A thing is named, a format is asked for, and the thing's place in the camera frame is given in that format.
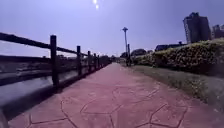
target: paved walkway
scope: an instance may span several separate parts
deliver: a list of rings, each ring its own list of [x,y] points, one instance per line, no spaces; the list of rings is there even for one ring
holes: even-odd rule
[[[9,121],[12,128],[224,128],[200,101],[118,64]]]

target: building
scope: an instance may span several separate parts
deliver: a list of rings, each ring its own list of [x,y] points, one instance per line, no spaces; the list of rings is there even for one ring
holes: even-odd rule
[[[183,22],[188,44],[211,39],[211,30],[207,17],[199,16],[199,13],[193,12],[185,17]]]
[[[186,44],[182,44],[182,42],[179,42],[178,44],[162,44],[162,45],[157,45],[155,51],[162,51],[162,50],[167,50],[169,48],[177,48],[184,46]]]
[[[212,27],[212,39],[224,37],[224,25],[221,27],[215,25]]]

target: street lamp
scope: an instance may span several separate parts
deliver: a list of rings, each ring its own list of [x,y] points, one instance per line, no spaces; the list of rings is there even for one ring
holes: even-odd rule
[[[125,38],[125,51],[126,51],[126,54],[128,53],[128,42],[127,42],[127,31],[128,31],[128,28],[124,27],[122,29],[124,31],[124,38]]]
[[[124,27],[122,29],[124,31],[124,37],[125,37],[125,50],[126,50],[126,65],[128,66],[128,63],[129,63],[129,45],[127,43],[127,31],[128,31],[128,28]]]

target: sun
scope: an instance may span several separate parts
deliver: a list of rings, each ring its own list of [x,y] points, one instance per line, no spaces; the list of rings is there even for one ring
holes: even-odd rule
[[[97,4],[97,0],[93,0],[93,3],[94,3],[94,4]]]
[[[96,10],[98,10],[99,9],[99,5],[96,5]]]

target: blue sky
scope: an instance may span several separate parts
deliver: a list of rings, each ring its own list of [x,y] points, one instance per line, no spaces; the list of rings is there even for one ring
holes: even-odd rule
[[[81,45],[83,52],[120,55],[123,27],[129,28],[131,49],[154,50],[158,44],[186,42],[183,19],[193,11],[207,16],[210,26],[224,24],[223,6],[223,0],[0,0],[0,31],[45,43],[55,34],[64,48]],[[0,42],[0,54],[49,53]]]

